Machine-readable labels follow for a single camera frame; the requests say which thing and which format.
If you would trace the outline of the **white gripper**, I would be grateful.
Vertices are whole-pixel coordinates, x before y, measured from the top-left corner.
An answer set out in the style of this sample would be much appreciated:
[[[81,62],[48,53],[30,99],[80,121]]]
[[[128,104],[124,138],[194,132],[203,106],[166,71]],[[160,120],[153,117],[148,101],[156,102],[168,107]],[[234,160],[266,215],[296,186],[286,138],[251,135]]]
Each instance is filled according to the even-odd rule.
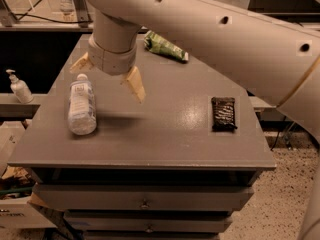
[[[96,66],[109,75],[124,74],[122,84],[129,88],[130,93],[139,103],[142,103],[145,100],[146,92],[141,73],[138,67],[134,66],[137,45],[126,52],[115,53],[101,48],[93,36],[90,36],[88,44],[88,53],[85,53],[70,67],[70,72],[72,74],[85,73]]]

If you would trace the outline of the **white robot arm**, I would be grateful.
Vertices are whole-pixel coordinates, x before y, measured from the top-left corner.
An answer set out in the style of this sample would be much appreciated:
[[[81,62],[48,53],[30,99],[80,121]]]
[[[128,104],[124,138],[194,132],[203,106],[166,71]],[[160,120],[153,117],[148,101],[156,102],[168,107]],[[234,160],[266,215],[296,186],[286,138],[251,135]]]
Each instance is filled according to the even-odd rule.
[[[320,141],[320,33],[214,0],[87,0],[88,56],[110,75],[135,64],[146,27],[275,106]]]

